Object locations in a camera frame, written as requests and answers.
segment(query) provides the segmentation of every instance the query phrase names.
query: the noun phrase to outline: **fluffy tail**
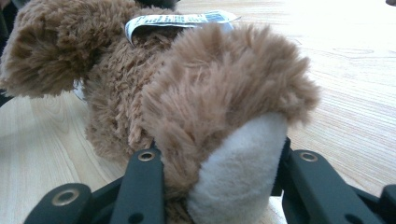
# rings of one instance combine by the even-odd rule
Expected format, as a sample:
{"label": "fluffy tail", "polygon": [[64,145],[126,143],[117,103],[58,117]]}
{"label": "fluffy tail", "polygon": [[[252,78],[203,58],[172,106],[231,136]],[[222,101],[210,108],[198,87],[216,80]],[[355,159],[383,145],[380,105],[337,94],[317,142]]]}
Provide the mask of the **fluffy tail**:
{"label": "fluffy tail", "polygon": [[73,89],[134,13],[134,2],[33,0],[21,11],[1,58],[0,89],[41,97]]}

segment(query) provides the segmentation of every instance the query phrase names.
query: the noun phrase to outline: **wood grain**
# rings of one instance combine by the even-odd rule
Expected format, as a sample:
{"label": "wood grain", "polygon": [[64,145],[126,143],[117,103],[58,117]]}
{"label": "wood grain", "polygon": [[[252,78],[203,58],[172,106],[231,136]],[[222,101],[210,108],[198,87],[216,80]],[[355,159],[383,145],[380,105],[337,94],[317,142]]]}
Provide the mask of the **wood grain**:
{"label": "wood grain", "polygon": [[[345,181],[374,195],[396,183],[396,7],[378,0],[182,0],[183,13],[230,11],[235,24],[270,24],[311,59],[322,87],[312,123],[289,131],[293,148],[322,154]],[[99,189],[123,167],[85,140],[86,106],[73,94],[13,99],[0,108],[0,223],[22,223],[49,190]],[[286,223],[271,198],[262,223]]]}

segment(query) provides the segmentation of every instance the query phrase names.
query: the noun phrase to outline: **screw hole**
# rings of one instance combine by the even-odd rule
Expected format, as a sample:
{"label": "screw hole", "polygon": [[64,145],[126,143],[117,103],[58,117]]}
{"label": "screw hole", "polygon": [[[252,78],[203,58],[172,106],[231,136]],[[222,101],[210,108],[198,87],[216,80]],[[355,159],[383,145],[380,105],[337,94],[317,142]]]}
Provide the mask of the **screw hole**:
{"label": "screw hole", "polygon": [[128,218],[128,222],[130,224],[138,224],[143,221],[144,217],[141,213],[135,213]]}
{"label": "screw hole", "polygon": [[360,218],[351,214],[346,214],[346,221],[351,224],[363,224]]}
{"label": "screw hole", "polygon": [[65,206],[72,203],[79,195],[77,189],[66,189],[57,193],[53,199],[52,204],[55,206]]}
{"label": "screw hole", "polygon": [[152,159],[154,159],[155,154],[152,152],[143,152],[139,155],[139,160],[140,161],[151,161]]}
{"label": "screw hole", "polygon": [[302,152],[300,153],[300,158],[305,161],[317,161],[318,157],[310,152]]}

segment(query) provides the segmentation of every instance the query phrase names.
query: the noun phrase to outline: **plush paw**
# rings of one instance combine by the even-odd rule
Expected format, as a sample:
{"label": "plush paw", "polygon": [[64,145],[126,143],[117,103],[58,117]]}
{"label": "plush paw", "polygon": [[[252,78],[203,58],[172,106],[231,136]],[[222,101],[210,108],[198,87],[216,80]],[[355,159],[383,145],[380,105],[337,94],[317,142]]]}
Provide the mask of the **plush paw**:
{"label": "plush paw", "polygon": [[286,132],[286,120],[267,113],[228,136],[202,164],[189,193],[194,222],[257,222],[271,194]]}

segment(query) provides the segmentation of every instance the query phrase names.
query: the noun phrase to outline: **plush toy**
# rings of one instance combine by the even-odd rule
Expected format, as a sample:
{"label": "plush toy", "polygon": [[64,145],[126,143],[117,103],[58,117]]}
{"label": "plush toy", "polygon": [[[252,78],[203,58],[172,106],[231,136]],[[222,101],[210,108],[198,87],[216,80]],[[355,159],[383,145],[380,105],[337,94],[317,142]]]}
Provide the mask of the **plush toy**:
{"label": "plush toy", "polygon": [[254,223],[276,176],[288,126],[308,121],[318,87],[308,59],[268,27],[142,28],[173,1],[34,0],[18,14],[0,88],[42,97],[83,80],[87,138],[128,161],[153,140],[162,152],[169,223]]}

